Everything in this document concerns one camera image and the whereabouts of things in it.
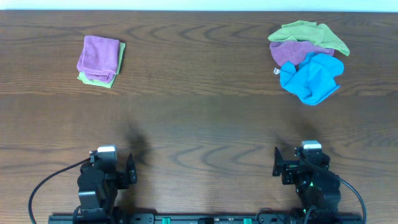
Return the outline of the blue microfiber cloth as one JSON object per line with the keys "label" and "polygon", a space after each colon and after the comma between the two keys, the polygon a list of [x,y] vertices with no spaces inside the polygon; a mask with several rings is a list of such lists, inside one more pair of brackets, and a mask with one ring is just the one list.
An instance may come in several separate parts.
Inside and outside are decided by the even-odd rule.
{"label": "blue microfiber cloth", "polygon": [[343,62],[337,58],[312,52],[307,54],[298,68],[292,62],[281,66],[280,85],[302,103],[315,106],[339,89],[335,77],[342,75],[344,69]]}

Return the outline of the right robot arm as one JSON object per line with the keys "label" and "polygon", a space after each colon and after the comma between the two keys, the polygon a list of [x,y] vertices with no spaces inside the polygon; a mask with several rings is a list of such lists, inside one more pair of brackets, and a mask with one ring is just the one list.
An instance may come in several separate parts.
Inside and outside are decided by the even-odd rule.
{"label": "right robot arm", "polygon": [[329,173],[330,157],[320,147],[307,146],[295,148],[295,155],[298,160],[285,160],[275,148],[272,175],[280,176],[284,185],[295,186],[309,218],[324,222],[336,219],[341,200],[340,181]]}

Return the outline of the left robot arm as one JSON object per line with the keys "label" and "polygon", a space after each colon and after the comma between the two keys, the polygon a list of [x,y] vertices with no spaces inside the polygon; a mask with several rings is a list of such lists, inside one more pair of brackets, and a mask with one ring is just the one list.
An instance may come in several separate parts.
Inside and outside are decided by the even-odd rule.
{"label": "left robot arm", "polygon": [[118,191],[137,182],[132,154],[127,157],[126,168],[118,170],[115,152],[93,151],[80,172],[78,197],[83,218],[88,221],[109,220]]}

